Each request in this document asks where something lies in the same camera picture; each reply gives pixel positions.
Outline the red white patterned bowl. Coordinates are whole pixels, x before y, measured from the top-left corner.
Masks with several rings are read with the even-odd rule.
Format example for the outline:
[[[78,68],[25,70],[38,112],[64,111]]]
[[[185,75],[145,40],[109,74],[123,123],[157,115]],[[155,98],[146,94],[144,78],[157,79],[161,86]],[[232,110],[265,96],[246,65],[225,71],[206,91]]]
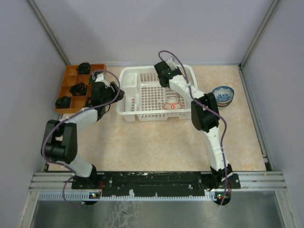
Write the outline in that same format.
[[[162,108],[164,110],[176,110],[176,109],[182,109],[183,105],[182,103],[178,100],[177,97],[168,97],[166,98],[165,103],[163,104]]]

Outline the white plastic dish rack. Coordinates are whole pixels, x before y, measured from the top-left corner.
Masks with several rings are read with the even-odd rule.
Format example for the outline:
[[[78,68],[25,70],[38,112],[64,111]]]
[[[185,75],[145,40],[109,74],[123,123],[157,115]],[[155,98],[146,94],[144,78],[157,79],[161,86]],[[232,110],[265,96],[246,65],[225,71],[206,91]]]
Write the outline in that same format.
[[[153,66],[134,66],[124,68],[119,77],[121,90],[125,92],[117,102],[116,112],[125,121],[165,121],[169,117],[191,118],[190,103],[181,95],[160,85]],[[169,97],[178,99],[181,109],[163,109]]]

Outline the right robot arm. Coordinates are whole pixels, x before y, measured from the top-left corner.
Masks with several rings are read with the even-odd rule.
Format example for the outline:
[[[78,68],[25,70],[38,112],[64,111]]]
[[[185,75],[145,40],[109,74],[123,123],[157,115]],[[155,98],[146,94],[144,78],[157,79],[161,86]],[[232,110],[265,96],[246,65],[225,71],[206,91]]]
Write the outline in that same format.
[[[223,146],[227,122],[219,114],[213,93],[204,93],[192,85],[185,68],[179,68],[172,61],[161,61],[154,65],[160,85],[178,93],[191,105],[191,121],[206,139],[210,154],[212,182],[218,188],[227,188],[233,174]]]

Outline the blue white patterned bowl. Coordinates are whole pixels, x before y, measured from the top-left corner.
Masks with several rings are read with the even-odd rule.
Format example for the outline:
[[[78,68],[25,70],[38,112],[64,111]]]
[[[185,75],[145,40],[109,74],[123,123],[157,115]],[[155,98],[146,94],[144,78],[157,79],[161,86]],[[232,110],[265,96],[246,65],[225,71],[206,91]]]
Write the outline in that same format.
[[[233,100],[235,91],[226,85],[216,87],[212,90],[217,103],[227,103]]]

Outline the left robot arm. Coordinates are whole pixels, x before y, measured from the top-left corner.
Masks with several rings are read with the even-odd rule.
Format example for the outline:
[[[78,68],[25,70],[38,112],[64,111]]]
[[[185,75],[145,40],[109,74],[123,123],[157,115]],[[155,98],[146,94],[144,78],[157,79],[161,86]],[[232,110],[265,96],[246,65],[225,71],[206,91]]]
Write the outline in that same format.
[[[124,95],[124,90],[115,82],[93,83],[91,96],[79,112],[61,121],[47,122],[41,147],[42,157],[49,163],[68,168],[76,176],[81,177],[82,183],[88,188],[96,187],[99,177],[93,174],[93,165],[77,152],[77,133],[99,121],[106,113],[105,108],[122,100]]]

